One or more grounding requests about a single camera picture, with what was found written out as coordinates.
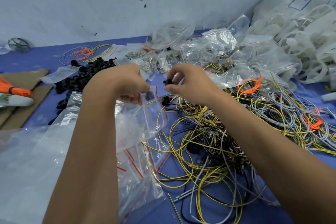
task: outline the blue tablecloth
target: blue tablecloth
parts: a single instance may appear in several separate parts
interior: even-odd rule
[[[63,61],[63,54],[71,48],[88,44],[91,46],[97,46],[99,44],[121,44],[126,45],[127,43],[144,43],[146,37],[134,37],[134,38],[125,38],[125,39],[114,39],[107,41],[99,41],[93,43],[83,43],[83,44],[68,44],[62,46],[50,46],[50,47],[40,47],[33,48],[29,52],[20,54],[17,52],[10,52],[6,55],[0,56],[0,72],[22,72],[22,71],[32,71],[40,68],[49,69],[50,72],[55,72],[58,67],[63,66],[59,60]],[[159,75],[154,78],[151,85],[158,86],[158,95],[162,96],[166,94],[164,91],[163,76]],[[299,85],[297,94],[304,96],[317,106],[328,106],[330,110],[336,113],[336,108],[333,103],[323,103],[320,95],[327,93],[325,84],[316,83],[313,85]],[[36,112],[31,116],[28,122],[25,124],[25,127],[35,127],[47,125],[48,122],[56,116],[56,105],[57,102],[65,98],[65,93],[56,94],[54,90],[48,95],[48,97],[41,103]],[[170,129],[173,122],[177,119],[176,113],[169,113],[169,122],[165,128],[167,131]],[[328,120],[332,124],[336,124],[334,120]],[[176,129],[183,128],[183,124],[179,124]],[[174,139],[180,141],[182,135],[176,136]],[[331,167],[336,168],[336,158],[317,152],[316,155],[318,158],[329,164]],[[179,163],[174,159],[174,157],[169,157],[162,167],[161,170],[164,174],[167,174],[172,177],[178,177],[184,175],[182,168]],[[238,176],[238,181],[242,184],[245,183],[245,179],[242,175]],[[180,185],[181,182],[173,181],[170,182],[170,186]],[[191,183],[187,185],[187,190],[192,188]],[[184,188],[179,189],[167,189],[164,188],[165,192],[169,192],[173,199],[181,194]],[[229,192],[229,189],[225,187],[223,183],[212,184],[205,188],[205,191],[215,195],[218,199],[223,201],[230,202],[232,200],[232,195]],[[192,221],[192,218],[189,214],[189,202],[190,197],[187,198],[184,202],[183,213],[184,215]],[[192,213],[194,216],[196,214],[196,205],[193,202]],[[201,206],[203,217],[208,223],[216,223],[223,220],[223,218],[228,214],[229,208],[224,207],[220,204],[215,203],[214,201],[208,199],[206,196],[201,196]],[[180,211],[181,202],[176,203],[176,208]],[[143,217],[143,213],[149,211],[150,213]],[[174,210],[171,207],[169,199],[165,200],[160,205],[149,205],[145,209],[140,208],[133,212],[127,221],[127,224],[141,223],[147,224],[154,221],[158,223],[179,223],[179,220],[176,217]],[[243,215],[240,221],[241,224],[244,223],[292,223],[288,214],[281,207],[272,207],[268,206],[261,200],[256,200],[253,203],[245,206],[243,208]]]

